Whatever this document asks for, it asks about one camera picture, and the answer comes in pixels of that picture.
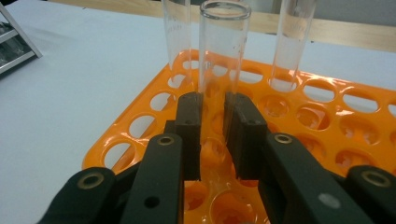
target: white tabletop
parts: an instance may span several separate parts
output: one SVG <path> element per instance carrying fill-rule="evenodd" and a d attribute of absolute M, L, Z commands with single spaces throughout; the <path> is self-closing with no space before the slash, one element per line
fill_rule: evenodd
<path fill-rule="evenodd" d="M 167 63 L 163 20 L 32 0 L 7 10 L 43 57 L 0 77 L 0 222 L 35 223 Z M 197 24 L 192 36 L 197 48 Z M 249 33 L 245 58 L 270 63 L 275 42 Z M 396 90 L 395 53 L 308 42 L 301 69 Z"/>

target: clear glass tube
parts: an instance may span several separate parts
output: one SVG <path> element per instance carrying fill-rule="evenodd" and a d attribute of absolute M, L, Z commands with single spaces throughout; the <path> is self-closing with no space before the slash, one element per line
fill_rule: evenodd
<path fill-rule="evenodd" d="M 317 0 L 283 0 L 270 85 L 292 91 Z"/>
<path fill-rule="evenodd" d="M 214 117 L 221 115 L 223 122 L 229 123 L 224 118 L 230 118 L 232 111 L 224 112 L 225 93 L 236 93 L 251 9 L 232 1 L 206 1 L 200 9 L 199 92 L 204 96 L 205 137 L 205 129 L 210 129 L 205 125 Z"/>
<path fill-rule="evenodd" d="M 184 75 L 183 81 L 192 83 L 191 0 L 162 0 L 162 2 L 163 23 L 172 80 L 175 77 L 179 78 L 179 75 Z"/>

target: wooden strip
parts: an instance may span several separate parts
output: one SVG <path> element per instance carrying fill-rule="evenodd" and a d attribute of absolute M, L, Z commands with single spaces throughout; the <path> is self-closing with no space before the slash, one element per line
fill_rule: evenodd
<path fill-rule="evenodd" d="M 163 16 L 161 2 L 149 0 L 50 0 L 78 7 L 88 7 L 142 16 Z M 253 12 L 250 31 L 276 34 L 278 15 Z M 191 20 L 198 22 L 199 8 L 191 7 Z M 309 35 L 311 41 L 345 45 L 362 49 L 396 52 L 396 27 L 344 21 L 314 19 Z"/>

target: orange plastic rack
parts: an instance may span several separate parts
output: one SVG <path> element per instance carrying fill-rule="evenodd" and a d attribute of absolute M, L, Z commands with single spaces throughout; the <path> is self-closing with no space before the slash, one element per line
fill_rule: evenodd
<path fill-rule="evenodd" d="M 192 58 L 197 61 L 197 50 Z M 142 159 L 149 139 L 175 119 L 178 97 L 195 90 L 197 69 L 192 70 L 192 81 L 177 82 L 187 75 L 186 59 L 178 58 L 175 73 L 165 66 L 147 85 L 88 151 L 83 168 L 105 166 L 106 154 L 119 144 L 128 144 L 128 149 L 112 167 L 115 173 Z M 300 72 L 293 91 L 279 92 L 268 84 L 270 69 L 244 60 L 238 91 L 251 98 L 272 132 L 296 136 L 325 168 L 339 175 L 359 164 L 396 175 L 396 91 Z M 156 106 L 159 99 L 166 99 L 163 107 Z M 203 116 L 210 123 L 203 126 L 211 131 L 201 143 L 202 181 L 185 182 L 185 223 L 265 223 L 257 181 L 235 178 L 221 135 L 221 109 L 204 106 Z M 138 133 L 136 127 L 145 123 L 147 129 Z"/>

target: table surface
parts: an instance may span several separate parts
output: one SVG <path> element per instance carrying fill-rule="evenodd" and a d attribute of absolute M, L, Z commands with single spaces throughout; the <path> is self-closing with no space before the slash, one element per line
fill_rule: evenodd
<path fill-rule="evenodd" d="M 166 65 L 166 44 L 163 20 L 150 14 L 32 0 L 7 10 L 43 57 L 0 76 L 0 222 L 33 223 L 81 169 L 88 149 Z M 194 48 L 197 36 L 194 23 Z M 253 29 L 245 58 L 271 63 L 275 42 L 274 35 Z M 301 69 L 396 90 L 392 50 L 317 40 L 306 44 Z"/>

